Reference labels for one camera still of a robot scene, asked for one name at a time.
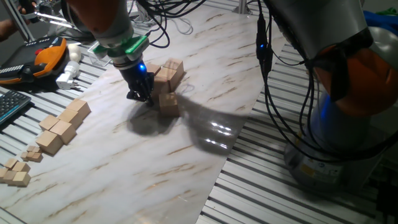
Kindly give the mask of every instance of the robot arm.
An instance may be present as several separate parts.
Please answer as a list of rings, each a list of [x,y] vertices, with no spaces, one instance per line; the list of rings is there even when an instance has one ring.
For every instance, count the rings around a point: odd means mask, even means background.
[[[358,0],[264,2],[307,67],[346,114],[369,116],[396,102],[398,68],[387,63],[382,50],[374,46]],[[153,78],[133,74],[144,70],[141,55],[149,43],[145,37],[131,38],[134,32],[125,0],[67,3],[101,44],[96,53],[114,60],[131,89],[127,97],[150,100]],[[149,78],[137,81],[139,77]]]
[[[150,97],[154,86],[154,74],[147,73],[142,53],[149,46],[146,36],[134,34],[126,9],[126,0],[68,0],[73,11],[98,40],[100,46],[95,54],[113,59],[130,92],[127,98],[146,101],[153,105]]]
[[[344,113],[371,116],[397,101],[398,66],[377,46],[380,34],[368,28],[358,0],[264,2]]]

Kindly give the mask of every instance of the black cable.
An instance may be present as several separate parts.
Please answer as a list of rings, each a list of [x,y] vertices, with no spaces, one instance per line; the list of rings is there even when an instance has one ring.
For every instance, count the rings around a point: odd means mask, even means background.
[[[257,0],[249,1],[249,2],[246,3],[246,6],[248,6],[248,4],[253,3],[253,2],[256,2],[256,1],[257,1]]]
[[[160,48],[160,49],[164,49],[164,48],[169,47],[170,46],[170,37],[169,37],[169,34],[166,31],[167,18],[165,18],[165,28],[163,28],[162,24],[158,22],[158,20],[155,18],[155,16],[153,16],[152,14],[149,14],[149,13],[148,13],[148,16],[151,17],[155,21],[155,23],[159,26],[159,28],[162,29],[162,31],[163,31],[162,35],[160,37],[158,37],[156,40],[152,41],[150,43],[150,45],[153,46],[153,47]],[[162,38],[163,35],[165,35],[166,38],[167,38],[167,44],[165,46],[156,45],[155,42],[157,42],[160,38]]]
[[[303,61],[301,61],[301,62],[299,62],[299,63],[296,63],[296,64],[290,64],[290,63],[287,63],[287,62],[283,61],[282,59],[280,59],[280,57],[279,57],[278,55],[276,55],[276,53],[275,53],[274,51],[272,51],[272,53],[274,53],[274,55],[278,58],[278,60],[280,60],[280,61],[281,61],[282,63],[284,63],[285,65],[297,66],[297,65],[302,65],[302,64],[305,63],[305,60],[303,60]]]
[[[129,10],[129,17],[130,17],[130,13],[132,11],[132,6],[134,5],[134,1],[131,1],[131,6],[130,6],[130,10]]]
[[[168,1],[168,2],[156,2],[156,1],[151,1],[153,2],[150,3],[150,1],[146,1],[146,0],[137,0],[138,3],[148,12],[148,14],[152,14],[154,16],[164,16],[166,18],[169,19],[174,19],[174,18],[179,18],[182,16],[187,15],[188,13],[191,13],[192,11],[194,11],[195,9],[197,9],[198,7],[200,7],[206,0],[201,0],[196,6],[192,7],[191,9],[183,12],[188,6],[189,4],[193,3],[193,2],[197,2],[198,0],[184,0],[184,1]],[[171,10],[182,6],[183,4],[185,4],[181,9],[179,9],[178,12],[171,12]]]

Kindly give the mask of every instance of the wooden block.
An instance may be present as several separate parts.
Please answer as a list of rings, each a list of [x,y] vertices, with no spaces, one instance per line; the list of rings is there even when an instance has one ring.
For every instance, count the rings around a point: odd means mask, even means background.
[[[59,138],[57,134],[51,133],[50,131],[44,131],[43,134],[37,138],[36,143],[43,151],[51,155],[55,155],[55,153],[57,153],[58,150],[60,150],[60,148],[63,146],[61,138]]]
[[[17,171],[12,171],[12,170],[7,171],[6,175],[4,175],[4,177],[3,177],[4,183],[6,183],[8,185],[14,185],[12,180],[14,180],[14,177],[16,174],[17,174]]]
[[[159,105],[162,116],[180,116],[180,111],[178,110],[177,96],[175,93],[161,94],[159,96]]]
[[[27,152],[41,152],[41,149],[37,146],[29,146],[26,151]]]
[[[17,159],[9,159],[4,166],[8,169],[12,169],[17,162]]]
[[[146,63],[146,66],[147,66],[147,72],[152,72],[155,75],[160,71],[159,65],[154,65],[153,63]]]
[[[50,131],[58,134],[64,144],[68,144],[76,136],[75,128],[70,123],[64,121],[59,121]]]
[[[42,153],[35,153],[31,158],[29,158],[29,160],[33,161],[33,162],[42,162],[43,154]]]
[[[48,115],[42,122],[39,123],[39,126],[42,128],[43,131],[50,130],[57,122],[59,121],[58,118]]]
[[[35,154],[34,152],[28,152],[26,158],[30,160],[30,158],[32,158],[34,154]]]
[[[159,95],[170,93],[170,84],[167,78],[155,77],[154,90],[152,91],[152,99],[158,101]]]
[[[58,116],[58,119],[71,123],[75,130],[79,128],[79,126],[82,124],[83,120],[79,117],[78,113],[76,111],[70,110],[70,109],[65,109],[60,116]]]
[[[29,146],[26,151],[27,152],[32,152],[34,149],[36,148],[36,146]]]
[[[79,100],[79,99],[74,99],[67,106],[67,109],[76,111],[81,120],[84,120],[87,117],[87,115],[91,113],[88,103],[86,101]]]
[[[35,147],[32,152],[34,152],[34,153],[42,153],[43,150],[41,150],[41,148],[39,148],[39,147]]]
[[[15,164],[14,168],[12,168],[12,171],[29,172],[30,167],[27,165],[26,162],[17,162],[17,164]]]
[[[18,187],[26,187],[30,182],[30,175],[27,172],[17,172],[12,182]]]
[[[7,168],[2,168],[0,169],[0,183],[4,183],[4,176],[7,174],[8,169]]]
[[[21,154],[21,159],[22,159],[23,161],[29,161],[29,160],[27,159],[27,152],[23,152],[23,153]]]
[[[176,58],[169,58],[164,64],[165,68],[177,71],[177,75],[181,78],[184,75],[184,64],[182,60]]]
[[[157,74],[157,76],[167,78],[170,85],[170,91],[175,91],[175,89],[178,87],[178,84],[180,83],[180,78],[178,77],[176,70],[162,68],[160,69],[160,72]]]

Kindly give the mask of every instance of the slotted metal table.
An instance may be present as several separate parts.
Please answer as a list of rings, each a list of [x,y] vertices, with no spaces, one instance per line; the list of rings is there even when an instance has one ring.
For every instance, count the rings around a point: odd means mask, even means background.
[[[205,3],[228,11],[238,4],[239,1],[234,0]],[[249,8],[258,15],[256,6]],[[266,8],[264,17],[269,17]],[[80,45],[82,60],[76,80],[79,90],[48,91],[43,86],[34,86],[33,90],[23,92],[32,98],[35,106],[19,113],[0,132],[0,164],[20,154],[34,141],[41,132],[41,120],[48,114],[58,116],[66,105],[112,67],[92,65],[87,53],[90,47]],[[289,44],[284,46],[280,57],[288,63],[302,60]],[[297,121],[308,85],[305,67],[288,67],[277,61],[269,85],[276,107],[298,131]],[[5,92],[7,89],[0,86],[0,94]],[[378,189],[367,185],[356,194],[321,194],[307,191],[292,178],[283,161],[286,142],[267,115],[264,97],[262,91],[197,223],[374,223]],[[0,210],[0,223],[3,221],[23,223]]]

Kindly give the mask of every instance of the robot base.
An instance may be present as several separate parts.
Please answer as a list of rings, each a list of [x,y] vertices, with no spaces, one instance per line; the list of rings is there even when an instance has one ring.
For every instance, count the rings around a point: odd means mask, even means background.
[[[339,152],[342,155],[345,152],[358,152],[385,140],[385,134],[376,128],[369,127],[369,123],[365,119],[354,120],[343,115],[333,103],[328,101],[326,94],[320,100],[320,106],[314,109],[311,120],[315,140],[321,145],[322,149],[330,152]],[[365,128],[366,131],[358,134],[361,131],[358,128]],[[309,134],[302,136],[302,139],[316,146]],[[338,160],[314,151],[298,139],[293,139],[292,142],[303,152],[313,157],[330,161]],[[310,159],[288,144],[285,148],[284,160],[293,178],[312,190],[355,192],[366,183],[381,157],[382,154],[361,161],[326,163]]]

